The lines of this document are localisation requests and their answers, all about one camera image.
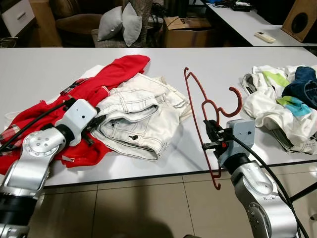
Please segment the folded clothing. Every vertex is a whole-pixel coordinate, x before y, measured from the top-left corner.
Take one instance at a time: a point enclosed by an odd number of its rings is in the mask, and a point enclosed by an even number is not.
[[[310,139],[317,131],[317,111],[297,98],[282,98],[284,88],[295,79],[296,69],[297,66],[253,67],[253,86],[257,91],[247,97],[243,108],[255,118],[257,127],[281,129],[293,145],[292,149],[316,154],[317,145]]]
[[[31,122],[37,116],[48,111],[49,109],[59,105],[64,100],[68,100],[69,96],[75,99],[85,99],[92,106],[96,106],[102,99],[109,95],[109,91],[115,88],[120,83],[129,80],[138,72],[143,73],[144,67],[150,59],[147,56],[131,55],[124,56],[120,59],[115,59],[111,64],[105,67],[96,67],[86,72],[81,78],[72,85],[63,90],[60,95],[51,103],[41,101],[37,105],[19,113],[12,121],[7,130],[0,134],[0,143],[6,143],[14,134],[16,134],[27,123]],[[20,156],[20,147],[24,137],[31,132],[41,130],[48,124],[54,124],[61,119],[65,111],[60,108],[41,120],[33,124],[29,129],[21,134],[9,146],[9,151],[0,155],[0,173],[5,174],[9,166]],[[62,163],[67,167],[94,165],[98,163],[105,153],[111,151],[102,142],[96,140],[89,133],[87,134],[94,144],[89,146],[88,143],[82,140],[74,147],[68,147],[59,152],[55,159],[62,160]]]
[[[191,115],[188,99],[163,78],[138,73],[98,105],[106,119],[92,135],[112,150],[142,159],[160,157],[180,122]]]
[[[311,67],[300,66],[296,69],[295,80],[285,87],[282,96],[293,96],[309,107],[317,110],[317,79]]]

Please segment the wooden cabinet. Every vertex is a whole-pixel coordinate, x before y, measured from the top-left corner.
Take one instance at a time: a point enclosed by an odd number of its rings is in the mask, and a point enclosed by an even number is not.
[[[30,46],[62,47],[49,0],[29,0],[29,2],[37,21]]]

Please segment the white pants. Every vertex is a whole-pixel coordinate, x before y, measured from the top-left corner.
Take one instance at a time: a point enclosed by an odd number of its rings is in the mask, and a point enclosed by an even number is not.
[[[112,150],[158,159],[179,123],[191,115],[188,99],[163,78],[137,74],[110,91],[98,105],[106,119],[92,135]]]

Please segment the white desk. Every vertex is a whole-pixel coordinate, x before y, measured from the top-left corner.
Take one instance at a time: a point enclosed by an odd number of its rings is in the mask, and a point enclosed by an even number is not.
[[[305,44],[297,41],[281,29],[281,25],[272,25],[255,11],[233,11],[230,8],[214,7],[209,4],[219,17],[246,39],[252,46],[317,46],[317,44]],[[267,43],[254,36],[256,32],[263,32],[276,39],[274,43]]]
[[[272,66],[317,64],[317,58],[303,48],[253,47],[253,48],[200,48],[200,49],[0,49],[0,112],[23,110],[48,100],[75,81],[84,71],[97,64],[109,64],[115,58],[128,54],[143,54],[151,58],[145,74],[163,75],[167,82],[187,95],[183,76],[184,67],[196,74],[209,98],[228,112],[236,108],[236,98],[228,91],[229,86],[240,86],[245,73],[254,65]],[[202,96],[192,88],[198,121],[202,113],[198,105]],[[221,118],[225,126],[226,118]],[[3,117],[0,117],[2,128]],[[316,160],[317,156],[286,153],[275,138],[266,130],[256,129],[253,149],[268,163],[287,164]],[[211,157],[216,168],[216,159]],[[114,152],[106,154],[96,166],[67,169],[60,161],[53,163],[52,176],[46,185],[63,185],[99,182],[112,179],[129,179],[146,176],[206,171],[207,165],[201,150],[192,118],[179,128],[171,145],[163,156],[149,162],[126,157]]]

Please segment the green fabric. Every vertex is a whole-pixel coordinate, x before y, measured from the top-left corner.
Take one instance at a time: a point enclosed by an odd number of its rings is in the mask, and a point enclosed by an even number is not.
[[[277,73],[271,73],[269,71],[263,71],[263,75],[265,76],[265,79],[267,80],[268,77],[270,77],[271,79],[273,79],[277,85],[281,86],[281,87],[286,87],[287,85],[289,85],[289,82],[287,81],[286,78],[284,78],[281,74]]]

